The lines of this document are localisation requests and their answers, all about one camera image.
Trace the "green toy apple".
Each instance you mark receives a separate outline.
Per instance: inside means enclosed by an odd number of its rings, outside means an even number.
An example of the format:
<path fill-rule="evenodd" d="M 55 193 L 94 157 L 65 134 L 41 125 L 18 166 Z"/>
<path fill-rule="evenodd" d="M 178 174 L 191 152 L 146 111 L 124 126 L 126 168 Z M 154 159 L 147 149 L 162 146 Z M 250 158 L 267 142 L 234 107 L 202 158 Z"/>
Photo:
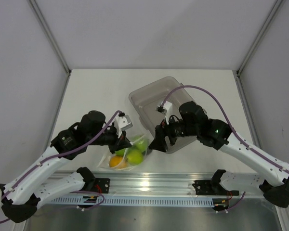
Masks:
<path fill-rule="evenodd" d="M 128 148 L 115 151 L 115 155 L 124 157 L 128 153 Z"/>

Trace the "clear dotted zip top bag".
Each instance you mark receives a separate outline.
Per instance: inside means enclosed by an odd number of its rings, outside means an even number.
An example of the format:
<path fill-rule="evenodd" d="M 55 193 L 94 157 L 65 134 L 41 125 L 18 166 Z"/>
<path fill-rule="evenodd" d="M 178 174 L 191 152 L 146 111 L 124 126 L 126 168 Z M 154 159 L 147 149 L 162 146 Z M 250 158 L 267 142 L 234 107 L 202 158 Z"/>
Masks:
<path fill-rule="evenodd" d="M 149 138 L 145 134 L 135 135 L 130 138 L 131 147 L 105 153 L 97 165 L 99 168 L 114 171 L 130 171 L 142 164 L 151 154 Z"/>

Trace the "green bumpy toy guava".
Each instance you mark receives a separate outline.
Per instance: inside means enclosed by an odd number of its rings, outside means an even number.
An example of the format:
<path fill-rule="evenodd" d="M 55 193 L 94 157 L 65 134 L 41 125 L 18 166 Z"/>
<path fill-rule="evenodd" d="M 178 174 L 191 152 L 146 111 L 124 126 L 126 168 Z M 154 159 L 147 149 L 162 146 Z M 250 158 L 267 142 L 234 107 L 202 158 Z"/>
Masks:
<path fill-rule="evenodd" d="M 134 147 L 140 150 L 142 153 L 148 148 L 149 140 L 146 136 L 137 135 L 132 137 L 131 141 L 133 142 Z"/>

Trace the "orange toy fruit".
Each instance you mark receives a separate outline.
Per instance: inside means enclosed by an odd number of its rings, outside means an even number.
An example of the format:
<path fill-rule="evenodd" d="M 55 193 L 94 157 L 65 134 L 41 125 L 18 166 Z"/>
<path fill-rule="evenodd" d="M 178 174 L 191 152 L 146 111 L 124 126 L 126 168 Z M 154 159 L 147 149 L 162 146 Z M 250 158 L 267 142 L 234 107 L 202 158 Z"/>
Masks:
<path fill-rule="evenodd" d="M 109 160 L 109 167 L 116 169 L 123 169 L 128 166 L 127 161 L 123 158 L 123 156 L 113 156 Z"/>

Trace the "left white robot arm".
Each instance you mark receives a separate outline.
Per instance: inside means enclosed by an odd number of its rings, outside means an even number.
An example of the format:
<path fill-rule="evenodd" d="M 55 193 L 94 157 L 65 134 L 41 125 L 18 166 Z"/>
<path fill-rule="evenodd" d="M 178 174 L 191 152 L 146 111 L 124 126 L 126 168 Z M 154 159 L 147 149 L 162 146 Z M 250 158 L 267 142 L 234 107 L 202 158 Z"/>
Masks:
<path fill-rule="evenodd" d="M 68 193 L 101 194 L 98 179 L 87 167 L 56 181 L 45 181 L 62 166 L 86 152 L 89 145 L 108 146 L 114 153 L 131 147 L 126 130 L 132 127 L 128 115 L 116 111 L 108 122 L 99 111 L 90 111 L 80 122 L 62 130 L 50 146 L 24 173 L 7 184 L 0 184 L 0 211 L 8 220 L 20 223 L 33 216 L 49 201 Z"/>

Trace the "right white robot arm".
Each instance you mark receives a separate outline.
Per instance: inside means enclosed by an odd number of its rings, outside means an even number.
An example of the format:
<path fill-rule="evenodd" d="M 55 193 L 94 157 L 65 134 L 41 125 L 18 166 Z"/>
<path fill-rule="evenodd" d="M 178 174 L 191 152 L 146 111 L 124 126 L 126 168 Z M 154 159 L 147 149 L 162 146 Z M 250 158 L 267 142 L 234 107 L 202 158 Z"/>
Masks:
<path fill-rule="evenodd" d="M 270 203 L 289 206 L 289 163 L 272 157 L 242 138 L 227 123 L 209 118 L 193 101 L 179 107 L 181 118 L 172 114 L 172 103 L 160 103 L 156 110 L 164 119 L 155 127 L 155 137 L 149 149 L 167 152 L 178 138 L 195 137 L 203 145 L 228 154 L 255 171 L 237 174 L 218 169 L 210 180 L 194 181 L 197 195 L 239 195 L 240 192 L 262 194 Z"/>

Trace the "clear grey plastic bin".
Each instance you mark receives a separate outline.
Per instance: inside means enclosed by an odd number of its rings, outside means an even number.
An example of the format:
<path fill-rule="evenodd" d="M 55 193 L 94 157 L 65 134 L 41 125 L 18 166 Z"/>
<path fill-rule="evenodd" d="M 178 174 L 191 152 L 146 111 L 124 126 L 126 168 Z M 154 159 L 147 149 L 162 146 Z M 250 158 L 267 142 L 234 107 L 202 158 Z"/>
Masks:
<path fill-rule="evenodd" d="M 182 85 L 174 77 L 167 76 L 129 94 L 129 100 L 138 113 L 141 124 L 152 136 L 155 135 L 155 127 L 163 119 L 169 119 L 170 116 L 180 119 L 179 107 L 193 100 L 185 89 L 176 90 L 170 97 L 167 96 Z"/>

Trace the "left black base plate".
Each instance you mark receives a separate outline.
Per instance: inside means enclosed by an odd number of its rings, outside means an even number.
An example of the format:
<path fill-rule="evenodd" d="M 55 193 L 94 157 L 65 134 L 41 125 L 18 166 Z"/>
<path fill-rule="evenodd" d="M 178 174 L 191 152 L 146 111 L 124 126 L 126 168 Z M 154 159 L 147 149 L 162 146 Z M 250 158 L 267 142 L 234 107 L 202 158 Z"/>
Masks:
<path fill-rule="evenodd" d="M 96 178 L 93 191 L 101 194 L 108 194 L 110 189 L 110 179 L 109 178 Z"/>

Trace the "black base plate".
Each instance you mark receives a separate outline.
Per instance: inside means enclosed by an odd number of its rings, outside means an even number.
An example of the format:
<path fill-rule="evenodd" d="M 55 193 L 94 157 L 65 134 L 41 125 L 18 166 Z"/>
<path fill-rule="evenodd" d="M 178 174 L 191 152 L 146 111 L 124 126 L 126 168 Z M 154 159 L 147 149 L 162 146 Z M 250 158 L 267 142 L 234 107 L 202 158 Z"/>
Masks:
<path fill-rule="evenodd" d="M 93 191 L 101 194 L 108 194 L 110 189 L 110 179 L 109 178 L 96 178 Z"/>
<path fill-rule="evenodd" d="M 196 191 L 196 195 L 239 196 L 239 191 L 227 191 L 220 185 L 212 186 L 210 180 L 195 180 L 192 186 Z"/>

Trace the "aluminium mounting rail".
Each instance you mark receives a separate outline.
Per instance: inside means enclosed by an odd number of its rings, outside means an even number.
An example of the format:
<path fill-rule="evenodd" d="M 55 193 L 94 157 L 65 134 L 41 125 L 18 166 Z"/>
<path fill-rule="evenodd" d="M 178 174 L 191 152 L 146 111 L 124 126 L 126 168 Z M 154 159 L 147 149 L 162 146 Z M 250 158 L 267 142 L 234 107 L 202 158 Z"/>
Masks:
<path fill-rule="evenodd" d="M 109 178 L 111 196 L 195 197 L 192 186 L 196 180 L 210 180 L 209 174 L 195 173 L 135 173 L 127 171 L 93 172 L 97 178 Z M 226 175 L 228 190 L 246 192 L 248 198 L 264 198 L 259 185 L 264 178 L 256 173 Z"/>

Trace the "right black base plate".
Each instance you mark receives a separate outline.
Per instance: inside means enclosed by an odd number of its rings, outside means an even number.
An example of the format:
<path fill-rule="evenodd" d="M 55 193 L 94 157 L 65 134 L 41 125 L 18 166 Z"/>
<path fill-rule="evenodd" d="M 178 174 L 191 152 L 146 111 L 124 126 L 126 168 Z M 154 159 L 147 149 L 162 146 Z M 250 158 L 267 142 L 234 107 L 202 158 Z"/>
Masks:
<path fill-rule="evenodd" d="M 227 191 L 220 185 L 212 186 L 210 180 L 195 180 L 192 186 L 196 191 L 196 195 L 239 196 L 239 191 Z"/>

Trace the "right aluminium frame post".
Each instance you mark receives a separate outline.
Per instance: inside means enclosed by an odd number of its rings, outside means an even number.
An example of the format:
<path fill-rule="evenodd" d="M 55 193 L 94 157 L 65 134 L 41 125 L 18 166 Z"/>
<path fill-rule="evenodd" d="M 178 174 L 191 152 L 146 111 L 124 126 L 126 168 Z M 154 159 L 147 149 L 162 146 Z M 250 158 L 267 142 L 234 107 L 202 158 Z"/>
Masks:
<path fill-rule="evenodd" d="M 269 31 L 271 25 L 273 24 L 276 16 L 278 15 L 279 11 L 282 9 L 285 0 L 275 0 L 273 6 L 271 7 L 268 15 L 265 17 L 264 22 L 262 23 L 259 31 L 257 32 L 252 44 L 250 45 L 247 53 L 245 54 L 241 64 L 239 65 L 238 70 L 236 71 L 236 75 L 240 77 L 251 61 L 252 57 L 256 53 L 258 47 L 260 46 L 262 40 L 264 39 L 265 35 Z"/>

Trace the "aluminium frame post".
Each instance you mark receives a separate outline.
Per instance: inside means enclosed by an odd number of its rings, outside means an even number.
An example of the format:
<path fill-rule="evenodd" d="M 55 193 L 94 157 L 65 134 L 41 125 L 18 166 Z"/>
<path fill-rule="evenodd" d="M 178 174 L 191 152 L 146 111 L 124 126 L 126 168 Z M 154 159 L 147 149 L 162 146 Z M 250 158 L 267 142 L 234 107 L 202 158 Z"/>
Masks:
<path fill-rule="evenodd" d="M 63 53 L 51 31 L 51 28 L 49 24 L 47 23 L 47 20 L 45 16 L 43 15 L 38 2 L 36 0 L 27 0 L 34 16 L 36 17 L 44 35 L 46 36 L 46 39 L 48 40 L 48 43 L 50 44 L 50 47 L 52 48 L 57 60 L 59 61 L 61 67 L 63 68 L 65 74 L 67 76 L 70 75 L 71 69 L 69 68 L 67 61 L 65 57 L 63 56 Z"/>
<path fill-rule="evenodd" d="M 252 44 L 250 45 L 247 53 L 245 54 L 241 64 L 239 65 L 238 70 L 236 71 L 236 75 L 240 77 L 251 61 L 252 57 L 256 53 L 258 47 L 260 46 L 262 40 L 264 39 L 265 35 L 269 31 L 271 25 L 273 24 L 276 16 L 278 15 L 279 11 L 282 9 L 285 0 L 275 0 L 273 6 L 271 7 L 268 15 L 265 17 L 264 22 L 262 23 L 259 31 L 257 32 Z"/>

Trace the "left aluminium frame post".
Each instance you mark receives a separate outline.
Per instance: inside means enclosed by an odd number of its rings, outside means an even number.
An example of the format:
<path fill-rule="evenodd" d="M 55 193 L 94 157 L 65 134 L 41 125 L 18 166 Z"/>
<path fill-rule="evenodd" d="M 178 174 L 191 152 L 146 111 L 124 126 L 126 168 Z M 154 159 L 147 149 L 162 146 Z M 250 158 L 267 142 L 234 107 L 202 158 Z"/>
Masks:
<path fill-rule="evenodd" d="M 46 39 L 48 40 L 48 43 L 50 44 L 50 47 L 52 48 L 57 60 L 59 61 L 61 67 L 63 68 L 65 74 L 67 76 L 70 75 L 71 69 L 69 68 L 67 61 L 65 57 L 63 56 L 63 53 L 51 31 L 51 28 L 49 24 L 47 23 L 47 20 L 45 16 L 43 15 L 38 2 L 36 0 L 27 0 L 34 16 L 36 17 L 44 35 L 46 36 Z"/>

